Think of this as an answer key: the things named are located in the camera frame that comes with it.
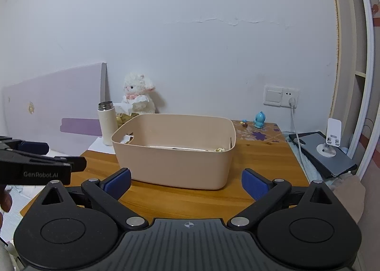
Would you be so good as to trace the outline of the person's left hand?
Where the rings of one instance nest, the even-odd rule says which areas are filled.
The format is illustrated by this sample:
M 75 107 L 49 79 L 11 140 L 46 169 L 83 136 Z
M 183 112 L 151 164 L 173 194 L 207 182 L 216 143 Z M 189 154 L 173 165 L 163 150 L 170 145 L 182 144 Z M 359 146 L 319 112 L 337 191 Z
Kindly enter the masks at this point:
M 0 188 L 0 204 L 1 204 L 1 210 L 4 213 L 8 213 L 12 207 L 12 197 L 10 196 L 9 192 L 6 190 L 5 185 L 1 185 L 1 188 Z

